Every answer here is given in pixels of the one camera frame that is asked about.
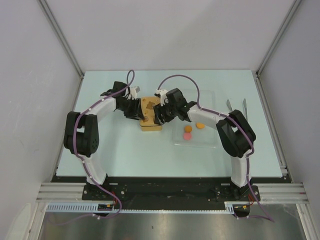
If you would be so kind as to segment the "silver tin lid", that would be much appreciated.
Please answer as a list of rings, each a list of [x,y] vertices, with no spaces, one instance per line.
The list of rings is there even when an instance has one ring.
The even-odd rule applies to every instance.
[[[157,96],[145,96],[141,98],[141,110],[144,119],[141,119],[139,124],[142,128],[160,127],[155,123],[154,107],[160,103],[160,98]]]

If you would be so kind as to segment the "metal tongs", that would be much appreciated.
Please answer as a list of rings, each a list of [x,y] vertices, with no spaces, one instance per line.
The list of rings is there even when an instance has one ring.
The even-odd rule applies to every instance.
[[[233,111],[233,108],[229,99],[226,100],[226,106],[230,112]],[[242,101],[242,107],[243,107],[243,113],[244,113],[245,119],[248,121],[247,100],[245,98]]]

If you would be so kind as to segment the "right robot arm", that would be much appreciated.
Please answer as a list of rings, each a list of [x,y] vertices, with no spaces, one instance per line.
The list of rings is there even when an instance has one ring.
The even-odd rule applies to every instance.
[[[183,93],[174,88],[158,89],[155,96],[160,103],[153,107],[154,123],[164,125],[175,118],[181,121],[202,123],[218,132],[225,152],[231,157],[231,196],[242,201],[248,196],[251,186],[250,156],[254,153],[256,134],[239,110],[220,113],[200,107],[195,101],[187,102]]]

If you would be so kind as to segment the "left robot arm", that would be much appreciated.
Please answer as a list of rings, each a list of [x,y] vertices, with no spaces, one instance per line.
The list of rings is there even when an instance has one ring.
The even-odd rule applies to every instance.
[[[81,161],[87,182],[95,185],[93,194],[100,200],[110,196],[111,188],[104,184],[107,173],[94,156],[100,143],[99,121],[116,110],[123,112],[127,119],[143,120],[139,91],[138,86],[130,87],[127,83],[116,81],[113,88],[103,92],[88,109],[67,114],[63,145]]]

